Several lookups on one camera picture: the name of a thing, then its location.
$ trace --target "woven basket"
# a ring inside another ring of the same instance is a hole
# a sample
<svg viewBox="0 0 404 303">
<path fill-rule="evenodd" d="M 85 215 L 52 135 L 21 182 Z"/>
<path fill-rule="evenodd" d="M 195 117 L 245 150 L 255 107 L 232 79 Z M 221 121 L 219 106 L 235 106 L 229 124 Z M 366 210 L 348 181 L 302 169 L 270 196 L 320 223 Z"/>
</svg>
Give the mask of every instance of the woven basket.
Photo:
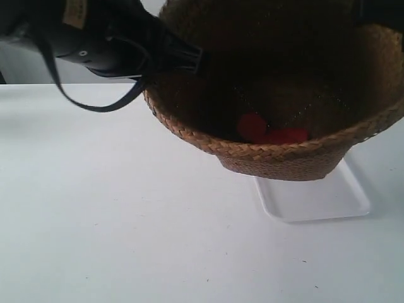
<svg viewBox="0 0 404 303">
<path fill-rule="evenodd" d="M 171 0 L 161 19 L 211 51 L 205 78 L 161 74 L 145 92 L 175 135 L 243 174 L 322 179 L 357 143 L 404 116 L 402 37 L 355 28 L 352 0 Z M 292 145 L 243 142 L 241 114 L 305 128 Z"/>
</svg>

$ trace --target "white tray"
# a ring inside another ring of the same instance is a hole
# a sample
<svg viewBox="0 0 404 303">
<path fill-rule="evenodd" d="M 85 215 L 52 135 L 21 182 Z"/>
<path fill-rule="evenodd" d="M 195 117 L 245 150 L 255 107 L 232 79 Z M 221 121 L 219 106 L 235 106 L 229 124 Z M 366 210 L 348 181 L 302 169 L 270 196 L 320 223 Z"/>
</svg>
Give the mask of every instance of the white tray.
<svg viewBox="0 0 404 303">
<path fill-rule="evenodd" d="M 269 216 L 284 222 L 303 222 L 367 215 L 371 203 L 345 160 L 326 178 L 310 182 L 257 178 Z"/>
</svg>

